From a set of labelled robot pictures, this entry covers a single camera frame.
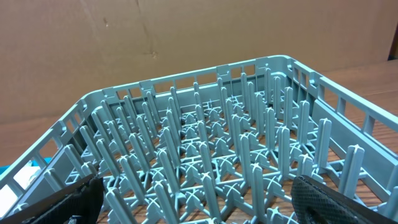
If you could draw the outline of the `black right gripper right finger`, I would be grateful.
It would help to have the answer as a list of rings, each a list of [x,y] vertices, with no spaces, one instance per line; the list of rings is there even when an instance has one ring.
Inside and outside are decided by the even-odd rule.
[[[397,223],[307,175],[295,177],[290,194],[299,223]]]

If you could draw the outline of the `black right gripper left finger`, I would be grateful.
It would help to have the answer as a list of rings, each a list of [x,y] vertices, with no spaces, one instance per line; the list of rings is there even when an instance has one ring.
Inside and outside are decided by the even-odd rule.
[[[90,174],[1,223],[96,223],[104,202],[103,178]]]

